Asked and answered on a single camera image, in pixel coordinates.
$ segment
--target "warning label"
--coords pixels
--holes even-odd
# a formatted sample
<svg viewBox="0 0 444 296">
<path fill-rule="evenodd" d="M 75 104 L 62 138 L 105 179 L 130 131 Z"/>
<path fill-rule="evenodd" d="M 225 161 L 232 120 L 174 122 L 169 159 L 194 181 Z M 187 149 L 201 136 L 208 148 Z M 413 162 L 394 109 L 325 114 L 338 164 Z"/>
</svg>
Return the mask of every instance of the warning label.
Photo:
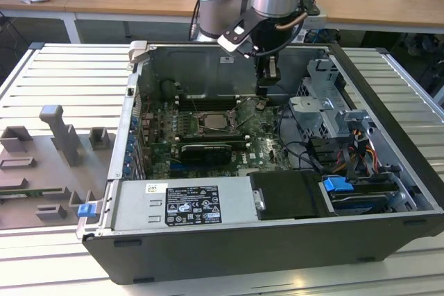
<svg viewBox="0 0 444 296">
<path fill-rule="evenodd" d="M 165 206 L 169 227 L 222 223 L 217 186 L 169 187 Z"/>
</svg>

